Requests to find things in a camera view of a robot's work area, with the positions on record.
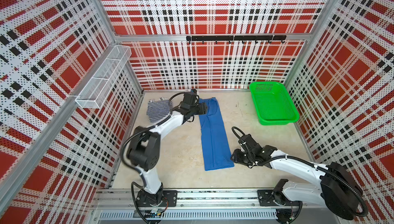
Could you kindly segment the blue white striped tank top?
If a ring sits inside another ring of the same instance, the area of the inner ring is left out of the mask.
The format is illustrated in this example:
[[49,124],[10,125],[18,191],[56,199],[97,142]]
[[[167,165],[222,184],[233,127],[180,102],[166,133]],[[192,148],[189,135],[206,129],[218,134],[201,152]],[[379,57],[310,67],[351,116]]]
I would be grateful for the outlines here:
[[146,115],[150,123],[155,123],[167,117],[172,108],[173,104],[167,98],[151,99],[148,102]]

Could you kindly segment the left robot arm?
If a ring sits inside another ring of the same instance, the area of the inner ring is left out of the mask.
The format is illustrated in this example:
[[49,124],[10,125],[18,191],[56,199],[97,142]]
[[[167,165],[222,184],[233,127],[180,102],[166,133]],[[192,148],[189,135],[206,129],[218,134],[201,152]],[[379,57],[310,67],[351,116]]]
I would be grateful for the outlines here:
[[164,117],[148,127],[135,128],[122,145],[120,154],[122,164],[136,171],[142,179],[141,186],[137,183],[132,185],[157,201],[160,201],[163,195],[163,183],[156,169],[161,140],[184,123],[194,121],[195,116],[208,113],[207,104],[200,103],[196,89],[177,93],[166,100],[166,104],[168,111],[164,113]]

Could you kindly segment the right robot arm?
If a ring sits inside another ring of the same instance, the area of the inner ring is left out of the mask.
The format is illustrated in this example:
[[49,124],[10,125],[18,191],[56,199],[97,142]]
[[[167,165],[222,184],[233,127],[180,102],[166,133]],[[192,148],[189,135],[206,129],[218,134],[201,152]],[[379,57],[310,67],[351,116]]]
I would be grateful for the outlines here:
[[277,206],[291,207],[298,203],[296,211],[277,211],[277,221],[290,224],[299,216],[304,203],[327,207],[336,216],[353,220],[366,217],[369,213],[363,191],[344,166],[332,162],[329,165],[310,162],[291,156],[276,147],[260,146],[250,134],[237,134],[240,145],[234,150],[231,160],[252,169],[267,167],[284,171],[300,179],[304,184],[289,179],[280,179],[268,197],[261,197],[261,203],[274,203]]

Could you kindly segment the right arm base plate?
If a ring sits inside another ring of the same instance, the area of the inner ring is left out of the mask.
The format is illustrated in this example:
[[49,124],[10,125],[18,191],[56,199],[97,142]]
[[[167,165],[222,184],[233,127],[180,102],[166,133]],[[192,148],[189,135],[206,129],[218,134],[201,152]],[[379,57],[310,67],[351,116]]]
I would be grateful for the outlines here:
[[257,195],[262,207],[298,207],[301,203],[300,201],[290,201],[283,193],[274,190],[257,190]]

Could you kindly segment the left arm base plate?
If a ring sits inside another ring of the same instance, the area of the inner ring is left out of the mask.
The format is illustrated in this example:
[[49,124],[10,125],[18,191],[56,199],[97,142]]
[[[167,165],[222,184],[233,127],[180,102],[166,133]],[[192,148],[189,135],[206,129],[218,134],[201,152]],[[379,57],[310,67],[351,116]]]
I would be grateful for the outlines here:
[[150,194],[140,190],[136,197],[138,207],[175,207],[178,192],[176,190],[159,190],[156,194]]

